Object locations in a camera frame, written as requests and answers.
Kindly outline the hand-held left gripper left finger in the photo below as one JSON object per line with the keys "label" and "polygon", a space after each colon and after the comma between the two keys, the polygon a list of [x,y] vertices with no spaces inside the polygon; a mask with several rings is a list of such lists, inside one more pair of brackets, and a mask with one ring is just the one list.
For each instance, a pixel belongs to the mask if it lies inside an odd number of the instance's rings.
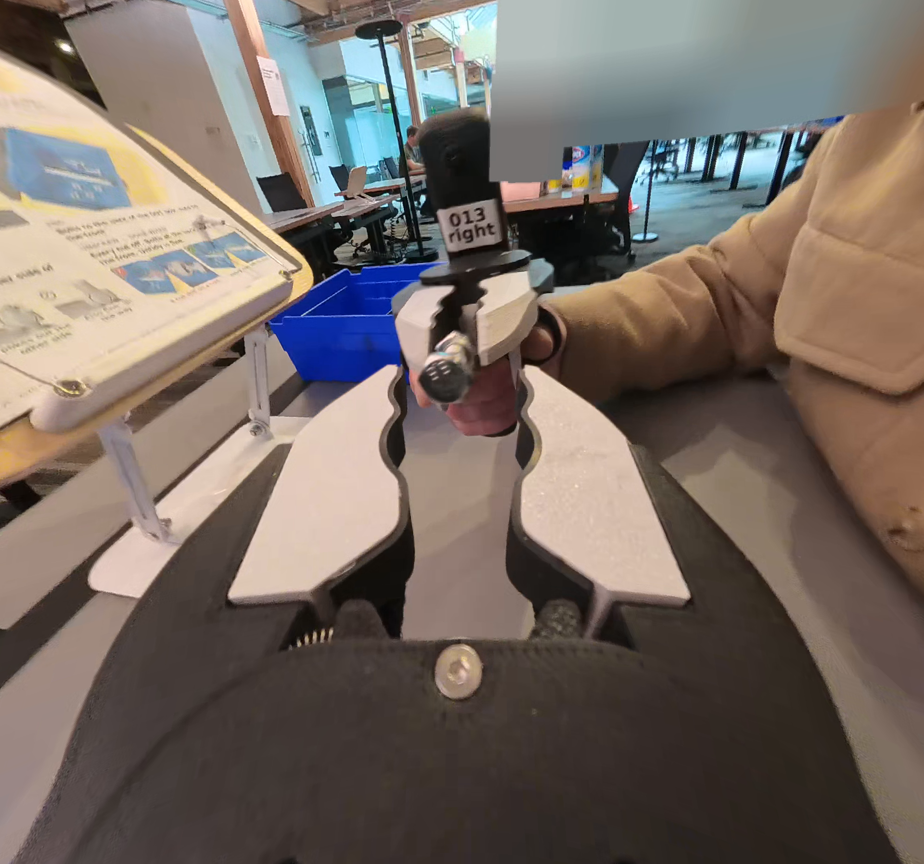
{"label": "hand-held left gripper left finger", "polygon": [[313,415],[292,442],[228,590],[237,606],[310,603],[332,625],[347,602],[400,637],[414,539],[406,377],[389,364]]}

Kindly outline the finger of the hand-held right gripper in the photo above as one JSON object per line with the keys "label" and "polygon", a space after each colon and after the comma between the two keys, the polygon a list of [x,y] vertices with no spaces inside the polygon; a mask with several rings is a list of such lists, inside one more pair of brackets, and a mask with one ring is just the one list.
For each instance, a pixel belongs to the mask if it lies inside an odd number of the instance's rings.
{"label": "finger of the hand-held right gripper", "polygon": [[452,292],[452,286],[407,286],[396,294],[396,332],[408,377],[433,353],[436,320]]}
{"label": "finger of the hand-held right gripper", "polygon": [[528,284],[482,284],[474,319],[479,366],[518,350],[538,318],[537,294]]}

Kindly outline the steel hex bolt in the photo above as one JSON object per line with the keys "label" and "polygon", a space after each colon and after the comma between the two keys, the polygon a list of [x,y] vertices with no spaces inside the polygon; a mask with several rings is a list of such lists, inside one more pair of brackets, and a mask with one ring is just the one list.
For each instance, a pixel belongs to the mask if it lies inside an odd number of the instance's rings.
{"label": "steel hex bolt", "polygon": [[461,401],[474,382],[475,363],[460,349],[435,350],[418,376],[422,391],[440,406]]}

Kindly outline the long blue plastic bin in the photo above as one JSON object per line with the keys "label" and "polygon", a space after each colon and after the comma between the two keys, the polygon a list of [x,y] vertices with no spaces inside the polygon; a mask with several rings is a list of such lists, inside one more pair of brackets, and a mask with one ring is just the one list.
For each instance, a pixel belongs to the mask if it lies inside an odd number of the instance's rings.
{"label": "long blue plastic bin", "polygon": [[342,270],[271,320],[271,331],[308,382],[360,383],[401,363],[392,301],[434,263]]}

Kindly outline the person's right forearm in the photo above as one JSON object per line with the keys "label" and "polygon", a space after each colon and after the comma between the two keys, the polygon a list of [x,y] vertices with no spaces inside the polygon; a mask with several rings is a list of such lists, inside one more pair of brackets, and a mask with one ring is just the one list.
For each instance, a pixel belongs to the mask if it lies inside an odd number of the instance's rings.
{"label": "person's right forearm", "polygon": [[559,382],[592,403],[783,358],[774,316],[803,214],[770,207],[708,244],[545,303]]}

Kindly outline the grey desk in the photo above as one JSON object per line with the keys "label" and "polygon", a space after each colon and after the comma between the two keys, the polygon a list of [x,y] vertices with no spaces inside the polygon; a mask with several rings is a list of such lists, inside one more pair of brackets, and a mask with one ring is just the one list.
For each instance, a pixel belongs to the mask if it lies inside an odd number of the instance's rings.
{"label": "grey desk", "polygon": [[[922,596],[884,557],[804,435],[772,377],[678,385],[606,409],[761,573],[805,639],[896,851],[923,861]],[[505,581],[502,506],[512,440],[467,445],[410,408],[405,467],[417,574],[405,630],[510,636],[531,614]],[[2,632],[1,860],[46,800],[94,677],[136,600],[73,573]]]}

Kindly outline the person's right hand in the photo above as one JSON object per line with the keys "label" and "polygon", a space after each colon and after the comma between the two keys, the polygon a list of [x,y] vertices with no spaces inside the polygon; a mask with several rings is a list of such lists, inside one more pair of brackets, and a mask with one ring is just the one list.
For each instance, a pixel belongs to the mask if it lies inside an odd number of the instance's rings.
{"label": "person's right hand", "polygon": [[[556,348],[552,330],[537,325],[521,344],[521,358],[533,365],[541,364],[547,373],[555,375]],[[509,355],[482,369],[460,402],[435,403],[414,372],[410,373],[410,388],[422,408],[440,408],[456,430],[468,437],[502,435],[517,421],[518,389]]]}

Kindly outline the clear sign stand white base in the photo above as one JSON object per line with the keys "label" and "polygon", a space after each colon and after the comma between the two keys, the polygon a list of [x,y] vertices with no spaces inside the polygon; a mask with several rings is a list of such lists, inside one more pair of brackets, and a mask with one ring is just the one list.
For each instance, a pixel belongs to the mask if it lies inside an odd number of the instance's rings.
{"label": "clear sign stand white base", "polygon": [[108,547],[89,571],[96,593],[138,599],[216,509],[271,454],[289,448],[310,418],[270,414],[266,326],[245,339],[250,408],[248,426],[232,433],[168,492],[167,516],[157,506],[141,473],[132,434],[123,422],[99,433],[103,449],[127,495],[132,528]]}

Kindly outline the wooden work table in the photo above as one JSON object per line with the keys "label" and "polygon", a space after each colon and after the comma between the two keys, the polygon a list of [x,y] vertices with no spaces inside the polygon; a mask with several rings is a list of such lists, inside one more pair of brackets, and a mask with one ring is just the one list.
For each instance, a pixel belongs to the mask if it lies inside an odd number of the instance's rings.
{"label": "wooden work table", "polygon": [[515,246],[548,261],[557,285],[614,281],[633,266],[629,204],[608,178],[556,191],[503,182],[501,194]]}

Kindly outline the wooden office table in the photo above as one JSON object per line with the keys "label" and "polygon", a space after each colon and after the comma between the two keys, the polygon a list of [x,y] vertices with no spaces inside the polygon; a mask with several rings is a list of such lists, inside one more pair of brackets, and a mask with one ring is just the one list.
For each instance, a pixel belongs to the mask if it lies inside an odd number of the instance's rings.
{"label": "wooden office table", "polygon": [[263,221],[306,259],[317,281],[341,270],[387,266],[403,261],[406,239],[389,233],[407,195],[402,181],[372,187],[371,194],[320,207],[272,212]]}

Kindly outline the black floor stand pole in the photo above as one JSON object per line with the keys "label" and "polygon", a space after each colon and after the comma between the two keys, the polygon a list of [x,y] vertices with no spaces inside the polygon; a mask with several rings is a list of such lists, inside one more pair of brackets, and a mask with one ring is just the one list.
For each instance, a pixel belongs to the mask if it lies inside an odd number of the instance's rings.
{"label": "black floor stand pole", "polygon": [[408,232],[408,246],[406,259],[410,262],[429,262],[438,259],[436,248],[425,243],[421,233],[418,218],[417,206],[413,195],[413,185],[410,176],[410,162],[405,156],[405,142],[402,136],[402,130],[398,115],[398,103],[395,93],[395,87],[392,80],[392,73],[386,51],[386,39],[397,37],[402,29],[400,21],[393,18],[382,18],[361,24],[356,30],[357,39],[366,41],[376,41],[379,49],[383,70],[385,73],[385,84],[388,95],[388,102],[391,107],[391,116],[398,143],[398,169],[399,179],[402,181],[400,193],[401,201],[405,216]]}

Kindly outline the black stanchion pole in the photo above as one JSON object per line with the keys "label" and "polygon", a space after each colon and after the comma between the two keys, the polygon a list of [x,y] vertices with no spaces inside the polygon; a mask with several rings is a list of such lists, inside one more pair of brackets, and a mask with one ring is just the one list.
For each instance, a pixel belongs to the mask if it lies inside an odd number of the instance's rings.
{"label": "black stanchion pole", "polygon": [[659,236],[653,232],[650,232],[650,217],[651,217],[651,205],[652,205],[652,196],[653,196],[653,181],[656,171],[656,162],[655,157],[657,153],[658,140],[653,140],[651,142],[651,147],[649,150],[649,173],[647,177],[647,189],[646,189],[646,199],[644,204],[644,216],[642,222],[641,231],[632,236],[632,241],[634,244],[648,245],[656,242]]}

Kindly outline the black office chair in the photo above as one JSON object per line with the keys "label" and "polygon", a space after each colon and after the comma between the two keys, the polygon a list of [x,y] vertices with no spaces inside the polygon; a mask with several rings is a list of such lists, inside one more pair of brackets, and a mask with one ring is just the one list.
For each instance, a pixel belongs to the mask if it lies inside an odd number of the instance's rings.
{"label": "black office chair", "polygon": [[603,149],[603,173],[617,191],[607,225],[618,238],[617,253],[626,256],[629,264],[635,261],[629,211],[631,190],[650,145],[651,142],[624,142],[607,144]]}

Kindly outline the person's beige coat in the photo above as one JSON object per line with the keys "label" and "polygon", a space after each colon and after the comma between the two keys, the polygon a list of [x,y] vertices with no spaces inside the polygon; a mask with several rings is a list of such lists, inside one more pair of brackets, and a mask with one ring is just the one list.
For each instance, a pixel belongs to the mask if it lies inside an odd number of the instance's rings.
{"label": "person's beige coat", "polygon": [[762,222],[796,223],[775,305],[787,390],[846,497],[923,578],[923,116],[851,116]]}

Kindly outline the wooden support post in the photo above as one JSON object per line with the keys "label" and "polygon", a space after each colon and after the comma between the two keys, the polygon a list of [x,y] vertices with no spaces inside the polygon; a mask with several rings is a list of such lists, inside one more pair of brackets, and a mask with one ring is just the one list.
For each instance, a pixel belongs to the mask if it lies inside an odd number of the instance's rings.
{"label": "wooden support post", "polygon": [[273,116],[260,76],[257,56],[270,58],[253,0],[223,0],[240,51],[263,125],[280,171],[288,174],[308,207],[315,205],[305,167],[290,123],[290,117]]}

